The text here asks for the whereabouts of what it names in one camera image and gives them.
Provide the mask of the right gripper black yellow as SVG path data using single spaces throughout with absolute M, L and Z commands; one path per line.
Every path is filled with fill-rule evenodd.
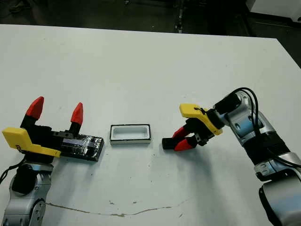
M 174 139 L 182 139 L 175 146 L 175 151 L 204 146 L 211 138 L 222 133 L 223 123 L 216 117 L 213 121 L 209 118 L 214 110 L 207 111 L 196 104 L 180 104 L 179 109 L 186 121 L 172 136 Z

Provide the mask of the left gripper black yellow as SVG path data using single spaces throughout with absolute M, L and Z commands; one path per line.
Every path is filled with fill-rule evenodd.
M 51 164 L 54 158 L 69 153 L 63 146 L 63 137 L 48 126 L 37 126 L 44 104 L 44 97 L 35 99 L 27 109 L 20 128 L 7 127 L 2 134 L 11 148 L 23 153 L 26 161 Z M 71 117 L 69 132 L 77 137 L 83 123 L 83 104 L 78 103 Z

